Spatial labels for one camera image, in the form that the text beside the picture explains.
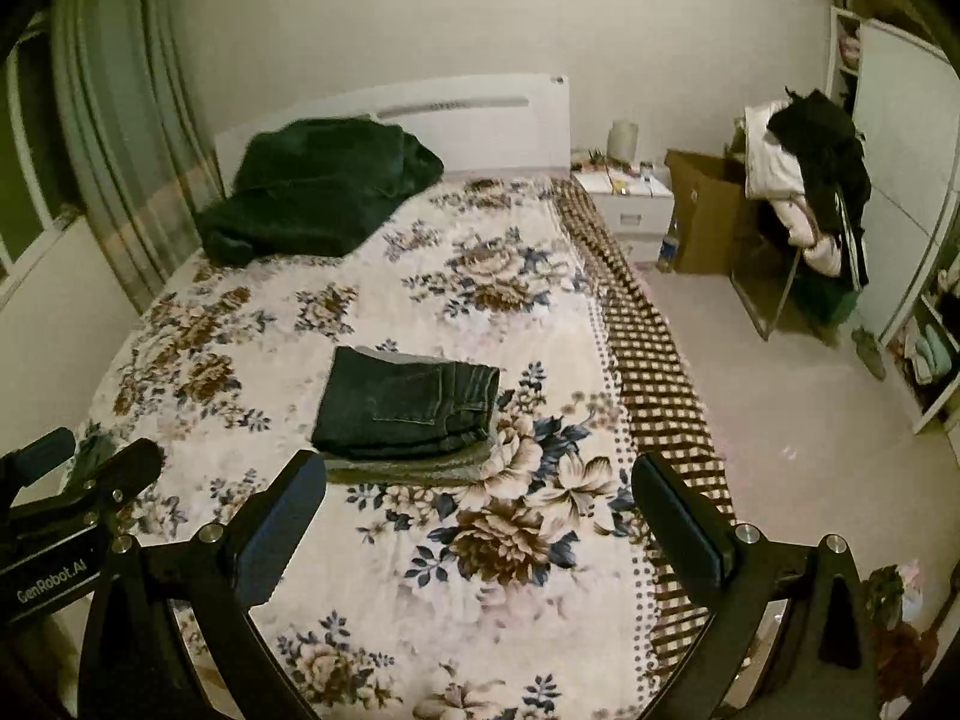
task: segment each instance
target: white headboard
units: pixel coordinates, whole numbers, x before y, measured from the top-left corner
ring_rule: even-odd
[[[517,73],[429,79],[307,100],[216,137],[227,189],[258,132],[296,119],[369,115],[399,124],[455,170],[542,169],[570,164],[570,94],[564,76]]]

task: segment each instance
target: plastic bottle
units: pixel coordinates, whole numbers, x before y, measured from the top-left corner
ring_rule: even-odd
[[[677,218],[671,218],[670,228],[664,235],[664,242],[661,244],[661,253],[656,260],[656,269],[668,274],[673,271],[674,260],[677,258],[677,250],[680,248],[680,223]]]

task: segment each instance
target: bed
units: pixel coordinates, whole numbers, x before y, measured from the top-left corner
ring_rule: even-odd
[[[632,460],[659,450],[733,508],[669,331],[565,170],[568,81],[471,76],[298,105],[218,138],[224,183],[254,132],[355,113],[399,122],[451,172],[341,260],[217,269],[198,253],[179,269],[83,428],[165,451],[125,527],[152,544],[229,520],[308,446],[338,344],[496,365],[482,478],[332,485],[251,617],[320,715],[634,717],[704,612],[632,511]]]

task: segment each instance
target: slipper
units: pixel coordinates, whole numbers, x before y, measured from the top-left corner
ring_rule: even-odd
[[[887,377],[887,370],[883,365],[883,355],[880,353],[874,334],[861,327],[859,330],[854,330],[850,337],[856,343],[856,356],[860,357],[863,365],[866,365],[875,379],[883,381]]]
[[[934,381],[942,379],[950,372],[953,365],[950,360],[950,353],[932,324],[928,324],[923,329],[923,334],[926,336],[926,342],[929,344],[930,352],[933,355],[933,365],[930,365],[930,372],[933,374]]]

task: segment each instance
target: nightstand drawer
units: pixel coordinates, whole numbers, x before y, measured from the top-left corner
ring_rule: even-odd
[[[654,233],[647,234],[614,234],[618,247],[629,263],[638,265],[652,265],[659,259],[659,251],[664,244],[664,236]]]
[[[615,235],[652,235],[662,238],[673,218],[672,196],[618,196],[593,194],[593,202],[611,232]]]

